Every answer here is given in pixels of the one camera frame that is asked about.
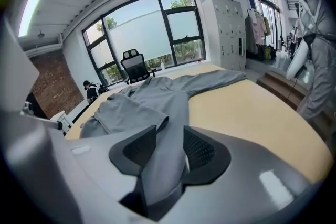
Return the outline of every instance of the ceiling light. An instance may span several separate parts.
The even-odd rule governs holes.
[[[37,6],[38,1],[39,0],[28,0],[27,1],[25,10],[23,11],[21,23],[20,23],[19,37],[27,35],[30,20],[31,20],[31,17],[33,16],[33,13]]]

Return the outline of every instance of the tree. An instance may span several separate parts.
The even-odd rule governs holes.
[[[189,7],[192,6],[191,0],[174,0],[170,2],[170,8],[178,8],[178,7]]]
[[[117,21],[114,18],[106,17],[107,28],[111,30],[113,27],[117,26]],[[96,24],[96,30],[98,32],[103,32],[103,26],[101,23]]]

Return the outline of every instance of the white cabinet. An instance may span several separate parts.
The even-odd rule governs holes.
[[[202,8],[209,37],[210,61],[225,69],[244,71],[246,33],[240,2],[205,0]]]

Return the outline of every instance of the black office chair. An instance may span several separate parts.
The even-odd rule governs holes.
[[[143,54],[138,53],[136,49],[125,51],[123,53],[123,59],[120,63],[129,76],[128,79],[124,80],[127,84],[145,80],[150,76],[145,65]],[[155,70],[156,68],[150,68],[150,71],[153,73],[153,77],[155,77]]]

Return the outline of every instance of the light wood tabletop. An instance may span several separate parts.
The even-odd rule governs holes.
[[[217,69],[221,68],[200,63],[164,76],[175,79]],[[101,102],[122,88],[102,94],[75,122],[66,139],[78,139],[80,126],[94,115]],[[315,130],[290,106],[250,80],[190,98],[189,125],[258,143],[311,183],[324,179],[333,163],[330,151]]]

